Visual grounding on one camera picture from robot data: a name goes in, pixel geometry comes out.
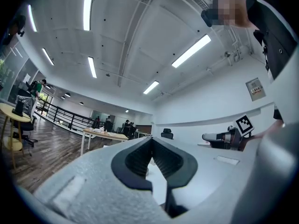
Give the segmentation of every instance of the chair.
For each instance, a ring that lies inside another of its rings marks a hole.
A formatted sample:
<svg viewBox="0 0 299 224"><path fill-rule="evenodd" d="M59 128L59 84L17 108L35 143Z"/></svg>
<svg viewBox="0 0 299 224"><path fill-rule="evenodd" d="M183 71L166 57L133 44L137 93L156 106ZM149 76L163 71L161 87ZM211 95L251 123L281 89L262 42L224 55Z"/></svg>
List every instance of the chair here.
<svg viewBox="0 0 299 224"><path fill-rule="evenodd" d="M20 89L18 91L18 95L19 96L23 96L23 97L27 97L28 99L32 99L31 94L26 92L25 90ZM26 113L27 115L31 115L31 108L28 107L28 109L26 109L25 107L23 108L24 113ZM38 142L38 140L34 140L34 139L30 139L28 137L28 135L24 135L23 132L24 131L33 131L34 130L34 122L36 120L36 116L33 116L33 119L31 120L31 122L21 122L21 138L22 140L25 140L28 144L30 144L32 147L34 147L34 143ZM18 128L18 122L14 121L14 127ZM18 139L19 138L19 134L17 132L14 132L13 138Z"/></svg>
<svg viewBox="0 0 299 224"><path fill-rule="evenodd" d="M172 140L173 139L173 133L171 132L171 129L164 129L163 133L161 133L161 137Z"/></svg>

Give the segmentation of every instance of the table leg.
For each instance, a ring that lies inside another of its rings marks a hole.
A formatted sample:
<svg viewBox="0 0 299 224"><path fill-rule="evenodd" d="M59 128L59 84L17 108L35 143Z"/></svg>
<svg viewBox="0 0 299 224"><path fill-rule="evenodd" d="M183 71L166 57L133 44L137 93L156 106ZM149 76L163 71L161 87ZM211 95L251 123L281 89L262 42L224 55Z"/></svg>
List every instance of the table leg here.
<svg viewBox="0 0 299 224"><path fill-rule="evenodd" d="M81 155L83 155L84 139L85 139L85 132L83 132L83 135L82 135L82 142L81 142Z"/></svg>
<svg viewBox="0 0 299 224"><path fill-rule="evenodd" d="M12 155L12 158L13 158L13 165L14 165L14 170L15 170L13 134L14 134L14 120L11 119L11 127L10 127L10 150L11 150L11 155Z"/></svg>
<svg viewBox="0 0 299 224"><path fill-rule="evenodd" d="M21 135L21 122L18 121L18 127L19 127L19 141L20 143L22 144L22 135ZM22 153L23 153L23 157L25 156L24 155L24 147L23 147L23 144L22 144Z"/></svg>
<svg viewBox="0 0 299 224"><path fill-rule="evenodd" d="M88 150L89 150L89 147L90 147L90 140L91 140L91 139L92 139L92 135L89 134L88 147L87 147Z"/></svg>
<svg viewBox="0 0 299 224"><path fill-rule="evenodd" d="M8 116L5 117L4 125L2 127L1 139L0 139L0 148L1 148L0 152L2 152L2 139L3 139L3 135L4 135L4 130L5 130L7 119L8 119Z"/></svg>

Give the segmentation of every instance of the round table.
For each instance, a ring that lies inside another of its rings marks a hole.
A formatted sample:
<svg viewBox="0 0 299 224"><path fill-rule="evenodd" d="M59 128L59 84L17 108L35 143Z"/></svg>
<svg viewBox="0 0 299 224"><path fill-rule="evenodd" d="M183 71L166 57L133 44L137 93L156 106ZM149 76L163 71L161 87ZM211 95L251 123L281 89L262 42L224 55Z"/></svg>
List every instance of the round table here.
<svg viewBox="0 0 299 224"><path fill-rule="evenodd" d="M13 159L13 165L15 169L15 162L14 162L14 151L20 151L22 150L23 156L24 156L24 150L23 150L23 145L22 145L22 139L21 139L21 122L30 122L31 118L23 113L23 117L16 115L12 113L12 110L14 109L13 106L0 103L0 110L5 114L5 121L4 125L2 128L2 133L1 133L1 139L0 139L0 150L2 152L2 143L4 146L8 149L11 150L12 154L12 159ZM10 128L10 137L3 137L6 122L8 118L11 119L11 128ZM14 121L18 121L18 127L19 127L19 140L13 138L13 129L14 129Z"/></svg>

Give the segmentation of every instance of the black metal railing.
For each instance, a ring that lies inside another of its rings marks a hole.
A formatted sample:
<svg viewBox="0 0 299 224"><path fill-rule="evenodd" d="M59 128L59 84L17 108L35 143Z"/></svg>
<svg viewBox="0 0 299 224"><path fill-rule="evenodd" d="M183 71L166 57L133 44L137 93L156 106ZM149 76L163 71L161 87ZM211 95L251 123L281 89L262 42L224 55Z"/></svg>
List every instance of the black metal railing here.
<svg viewBox="0 0 299 224"><path fill-rule="evenodd" d="M95 128L104 125L104 122L97 122L94 119L75 114L43 100L37 102L36 109L39 114L46 116L50 121L66 126L74 131L82 131L89 127Z"/></svg>

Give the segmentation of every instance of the wooden floor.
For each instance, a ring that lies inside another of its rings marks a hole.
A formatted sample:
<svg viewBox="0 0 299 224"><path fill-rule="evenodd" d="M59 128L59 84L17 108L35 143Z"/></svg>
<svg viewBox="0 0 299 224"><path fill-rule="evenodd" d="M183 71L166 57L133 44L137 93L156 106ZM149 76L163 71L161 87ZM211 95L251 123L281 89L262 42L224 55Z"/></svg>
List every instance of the wooden floor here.
<svg viewBox="0 0 299 224"><path fill-rule="evenodd" d="M4 115L0 114L0 130L4 124ZM10 135L10 122L7 121L5 135ZM33 193L46 179L59 169L80 156L82 136L64 130L43 118L35 123L35 130L31 132L32 139L38 140L35 147L30 147L32 157L28 152L28 145L22 152L15 152L16 171L14 171L11 153L2 147L2 155L7 168L12 173L16 183ZM96 137L91 139L90 149L102 148L103 145L112 145L119 141ZM84 153L87 152L88 139L85 139Z"/></svg>

